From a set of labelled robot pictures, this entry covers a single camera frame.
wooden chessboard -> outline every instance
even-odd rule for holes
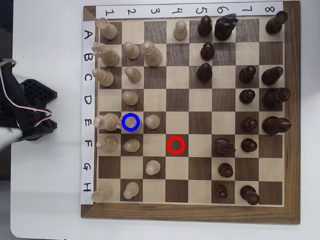
[[[102,203],[81,205],[84,218],[187,220],[249,223],[300,223],[300,3],[284,2],[289,15],[280,33],[267,34],[265,25],[271,16],[240,16],[235,30],[226,41],[214,34],[201,37],[197,28],[199,17],[183,18],[188,36],[174,38],[175,23],[181,18],[110,19],[118,29],[114,40],[106,40],[95,30],[95,41],[111,46],[120,56],[115,67],[106,67],[101,59],[95,67],[114,75],[114,83],[104,87],[95,81],[95,116],[107,113],[118,117],[127,113],[139,116],[142,123],[150,115],[160,118],[160,126],[146,125],[139,132],[124,129],[96,130],[95,143],[107,136],[119,143],[113,152],[94,150],[93,190],[105,184],[113,188],[111,198]],[[218,17],[212,17],[214,26]],[[83,20],[95,21],[95,6],[84,7]],[[123,44],[132,42],[141,51],[149,40],[162,53],[162,62],[149,67],[143,54],[136,60],[124,53]],[[200,50],[205,42],[212,42],[215,54],[204,61]],[[212,79],[201,83],[197,69],[203,63],[212,65]],[[253,80],[244,84],[239,72],[248,65],[257,69]],[[125,75],[131,66],[141,72],[141,80],[132,83]],[[261,81],[262,73],[275,66],[284,69],[283,76],[271,86]],[[267,108],[262,96],[270,88],[286,87],[291,98],[283,105]],[[239,94],[244,89],[255,91],[250,104],[243,104]],[[135,92],[138,103],[127,105],[122,93]],[[269,136],[262,130],[262,122],[270,116],[285,117],[291,124],[286,133]],[[244,132],[241,122],[252,117],[259,128]],[[174,155],[166,148],[172,136],[181,137],[185,149]],[[137,152],[124,150],[131,139],[140,142]],[[215,140],[224,138],[234,144],[236,152],[226,157],[213,150]],[[241,141],[251,138],[258,144],[254,152],[244,152]],[[171,143],[176,151],[181,144]],[[161,169],[156,175],[147,175],[146,165],[157,160]],[[218,166],[229,163],[231,178],[219,175]],[[126,185],[136,182],[139,192],[125,199]],[[213,186],[224,184],[228,198],[221,200],[212,194]],[[241,198],[240,189],[253,186],[260,197],[256,206]]]

white background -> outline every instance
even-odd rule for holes
[[[305,240],[319,238],[320,1],[301,1],[301,225],[80,218],[82,12],[85,5],[149,0],[15,0],[13,72],[58,92],[48,105],[57,130],[15,143],[11,230],[20,238],[69,240]],[[169,3],[155,1],[155,4]],[[195,0],[175,0],[192,3]],[[201,2],[221,2],[202,0]]]

white chess piece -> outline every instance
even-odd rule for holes
[[[128,56],[128,58],[135,60],[139,57],[140,51],[139,48],[132,44],[131,42],[125,42],[123,45],[123,49],[125,51],[125,54]]]
[[[135,153],[140,149],[140,142],[137,139],[129,139],[124,145],[124,150],[127,152]]]
[[[187,24],[183,20],[179,20],[175,24],[175,28],[173,30],[173,35],[178,40],[183,40],[188,35]]]
[[[141,50],[146,64],[150,67],[156,67],[161,63],[162,54],[151,41],[145,41],[142,44]]]
[[[138,69],[128,66],[124,70],[125,75],[128,77],[130,82],[137,83],[141,79],[141,73]]]
[[[161,168],[160,163],[156,160],[152,160],[146,164],[145,172],[146,172],[146,174],[148,174],[150,176],[155,175],[158,172],[160,172],[160,168]]]
[[[120,121],[120,118],[117,115],[107,113],[106,115],[96,116],[93,120],[93,125],[97,129],[104,129],[111,132],[118,129],[118,121]]]
[[[125,199],[132,199],[139,193],[139,186],[136,182],[130,182],[123,192],[123,196]]]
[[[150,115],[145,118],[144,123],[148,128],[156,129],[160,125],[160,119],[156,115]]]
[[[115,25],[112,25],[108,19],[104,17],[101,17],[96,21],[96,26],[108,40],[113,40],[118,36],[118,30]]]
[[[111,86],[115,81],[115,77],[110,71],[96,68],[92,70],[92,75],[99,81],[102,86],[105,87]]]

